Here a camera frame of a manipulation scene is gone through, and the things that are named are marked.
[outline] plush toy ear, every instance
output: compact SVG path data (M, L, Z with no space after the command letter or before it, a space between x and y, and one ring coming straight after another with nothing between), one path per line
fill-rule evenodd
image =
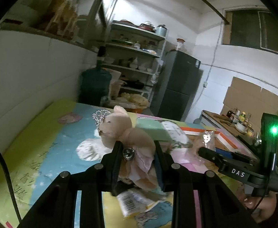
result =
M119 112L119 113L123 113L123 114L125 114L125 115L128 115L128 114L127 114L127 111L126 111L123 107L118 106L118 105L116 105L116 106L114 107L114 112Z

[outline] metal canister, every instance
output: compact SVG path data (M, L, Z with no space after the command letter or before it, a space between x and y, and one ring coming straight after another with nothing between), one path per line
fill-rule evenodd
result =
M162 37L165 37L167 32L167 28L165 27L165 25L159 25L156 28L156 34Z

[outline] barcode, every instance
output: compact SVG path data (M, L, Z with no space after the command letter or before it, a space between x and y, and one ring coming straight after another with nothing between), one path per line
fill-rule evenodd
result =
M123 207L125 207L128 212L131 212L136 208L135 202L131 195L123 196L120 200L123 204Z

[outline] stuffed toy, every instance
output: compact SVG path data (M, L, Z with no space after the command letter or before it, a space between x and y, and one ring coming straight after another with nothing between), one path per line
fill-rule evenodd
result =
M100 159L102 152L111 151L115 142L121 141L123 158L119 177L124 182L131 180L144 190L156 188L158 181L153 165L156 147L152 138L142 129L132 127L127 111L121 106L115 106L113 113L97 111L93 118L100 138L82 142L77 148L79 157L84 160Z

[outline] window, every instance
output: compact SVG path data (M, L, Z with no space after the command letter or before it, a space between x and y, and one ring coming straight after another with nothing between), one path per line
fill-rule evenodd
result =
M278 21L268 11L245 9L226 12L222 44L244 46L278 54Z

